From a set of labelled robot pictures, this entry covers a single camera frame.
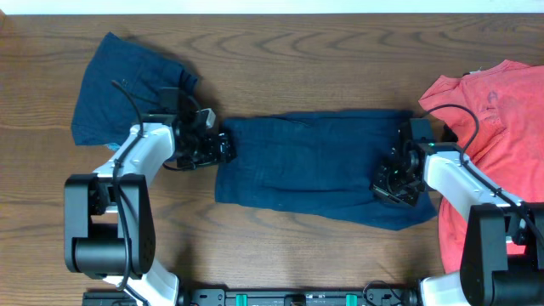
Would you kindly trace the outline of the navy blue shorts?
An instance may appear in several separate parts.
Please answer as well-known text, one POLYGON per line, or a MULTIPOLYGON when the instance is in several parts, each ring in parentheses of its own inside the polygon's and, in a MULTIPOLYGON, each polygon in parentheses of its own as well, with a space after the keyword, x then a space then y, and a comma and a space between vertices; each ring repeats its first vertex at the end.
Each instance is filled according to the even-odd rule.
POLYGON ((427 222, 437 214, 428 195, 409 207, 371 191, 375 171, 412 115, 374 109, 228 118, 222 129, 237 156, 219 165, 215 200, 386 230, 427 222))

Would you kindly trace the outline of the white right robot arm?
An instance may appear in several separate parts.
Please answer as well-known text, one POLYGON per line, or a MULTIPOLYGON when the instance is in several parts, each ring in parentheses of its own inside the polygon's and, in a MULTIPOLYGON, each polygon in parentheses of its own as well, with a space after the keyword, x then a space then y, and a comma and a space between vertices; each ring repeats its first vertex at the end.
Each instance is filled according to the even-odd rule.
POLYGON ((460 269, 422 280, 421 304, 543 303, 543 208, 495 184, 456 144, 402 145, 377 167, 371 190, 407 207, 436 190, 467 222, 460 269))

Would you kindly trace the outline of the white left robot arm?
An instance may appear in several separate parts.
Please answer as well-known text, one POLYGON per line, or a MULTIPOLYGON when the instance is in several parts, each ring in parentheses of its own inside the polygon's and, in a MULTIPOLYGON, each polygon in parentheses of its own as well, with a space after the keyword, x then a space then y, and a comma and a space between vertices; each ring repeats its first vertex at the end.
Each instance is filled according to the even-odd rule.
POLYGON ((180 278, 156 258, 149 188, 166 163, 177 170, 230 162, 227 133, 209 133, 206 122, 133 125, 120 149, 88 174, 64 186, 64 260, 72 273, 112 284, 119 301, 135 305, 189 305, 180 278))

